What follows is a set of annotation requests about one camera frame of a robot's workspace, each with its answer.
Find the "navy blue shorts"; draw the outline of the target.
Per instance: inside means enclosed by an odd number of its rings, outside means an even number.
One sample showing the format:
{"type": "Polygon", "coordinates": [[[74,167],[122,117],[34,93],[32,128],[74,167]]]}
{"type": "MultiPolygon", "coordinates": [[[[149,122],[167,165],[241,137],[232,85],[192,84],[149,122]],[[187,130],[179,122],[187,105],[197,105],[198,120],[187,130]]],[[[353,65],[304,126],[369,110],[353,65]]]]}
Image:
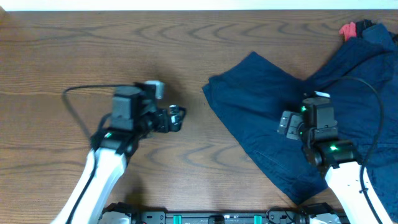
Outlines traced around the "navy blue shorts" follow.
{"type": "Polygon", "coordinates": [[[277,132],[311,89],[256,52],[203,86],[210,108],[268,179],[300,204],[327,188],[302,143],[277,132]]]}

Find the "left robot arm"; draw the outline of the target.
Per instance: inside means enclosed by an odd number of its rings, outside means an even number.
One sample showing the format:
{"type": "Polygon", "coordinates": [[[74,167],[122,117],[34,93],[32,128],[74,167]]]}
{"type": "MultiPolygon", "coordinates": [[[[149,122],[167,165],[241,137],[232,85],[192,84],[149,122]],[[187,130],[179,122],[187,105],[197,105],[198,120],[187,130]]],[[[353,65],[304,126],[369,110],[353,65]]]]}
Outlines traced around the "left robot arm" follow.
{"type": "Polygon", "coordinates": [[[54,223],[141,223],[139,214],[123,203],[106,206],[110,193],[124,174],[139,141],[151,132],[181,130],[186,109],[157,106],[164,84],[149,80],[115,85],[112,111],[104,115],[89,136],[90,151],[85,168],[54,223]]]}

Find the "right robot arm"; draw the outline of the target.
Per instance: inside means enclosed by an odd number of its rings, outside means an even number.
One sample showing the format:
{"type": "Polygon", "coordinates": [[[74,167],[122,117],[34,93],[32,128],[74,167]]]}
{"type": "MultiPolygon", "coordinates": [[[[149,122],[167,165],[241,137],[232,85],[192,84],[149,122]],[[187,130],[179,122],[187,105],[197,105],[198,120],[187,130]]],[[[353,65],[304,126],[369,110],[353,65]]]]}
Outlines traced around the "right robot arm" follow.
{"type": "Polygon", "coordinates": [[[302,101],[300,112],[284,111],[278,132],[303,143],[303,153],[340,201],[350,223],[391,223],[354,143],[338,137],[329,96],[302,101]]]}

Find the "navy blue clothes pile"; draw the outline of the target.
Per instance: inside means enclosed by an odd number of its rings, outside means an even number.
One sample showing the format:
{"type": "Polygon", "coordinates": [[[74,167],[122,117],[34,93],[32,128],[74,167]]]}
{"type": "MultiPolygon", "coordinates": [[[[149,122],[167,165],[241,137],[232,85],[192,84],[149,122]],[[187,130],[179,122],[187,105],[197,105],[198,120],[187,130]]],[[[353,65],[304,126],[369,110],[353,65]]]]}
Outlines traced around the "navy blue clothes pile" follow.
{"type": "Polygon", "coordinates": [[[352,140],[362,156],[382,127],[366,168],[380,201],[397,221],[397,44],[383,24],[373,29],[371,37],[346,41],[305,85],[309,92],[331,95],[339,136],[352,140]]]}

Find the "red garment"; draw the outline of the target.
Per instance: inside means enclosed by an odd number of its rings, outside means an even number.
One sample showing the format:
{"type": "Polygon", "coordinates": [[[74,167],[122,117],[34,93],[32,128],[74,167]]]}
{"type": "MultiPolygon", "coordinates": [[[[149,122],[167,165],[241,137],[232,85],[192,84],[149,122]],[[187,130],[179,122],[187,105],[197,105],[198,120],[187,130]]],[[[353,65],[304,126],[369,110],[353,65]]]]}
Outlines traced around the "red garment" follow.
{"type": "Polygon", "coordinates": [[[339,35],[344,38],[344,41],[350,40],[350,38],[356,38],[356,24],[354,22],[350,22],[348,24],[343,25],[339,30],[339,35]]]}

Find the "black garment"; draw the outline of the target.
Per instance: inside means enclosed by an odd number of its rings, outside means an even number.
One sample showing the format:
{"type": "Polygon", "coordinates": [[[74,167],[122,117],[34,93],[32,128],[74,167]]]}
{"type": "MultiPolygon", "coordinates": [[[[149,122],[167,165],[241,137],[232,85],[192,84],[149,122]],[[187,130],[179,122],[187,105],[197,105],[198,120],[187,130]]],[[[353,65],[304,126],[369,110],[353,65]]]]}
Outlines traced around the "black garment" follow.
{"type": "Polygon", "coordinates": [[[364,20],[356,22],[355,23],[356,36],[358,38],[373,36],[374,35],[373,26],[375,26],[375,25],[376,25],[376,23],[369,19],[364,19],[364,20]]]}

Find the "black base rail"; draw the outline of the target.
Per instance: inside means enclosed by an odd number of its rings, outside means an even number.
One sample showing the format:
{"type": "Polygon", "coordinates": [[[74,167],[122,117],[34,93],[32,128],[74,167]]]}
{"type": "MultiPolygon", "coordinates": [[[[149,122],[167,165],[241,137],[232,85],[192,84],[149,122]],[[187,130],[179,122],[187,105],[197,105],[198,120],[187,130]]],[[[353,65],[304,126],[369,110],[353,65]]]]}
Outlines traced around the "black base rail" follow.
{"type": "Polygon", "coordinates": [[[103,210],[99,223],[106,224],[349,224],[344,212],[327,203],[306,205],[299,210],[272,207],[266,211],[168,212],[139,210],[126,203],[112,203],[103,210]]]}

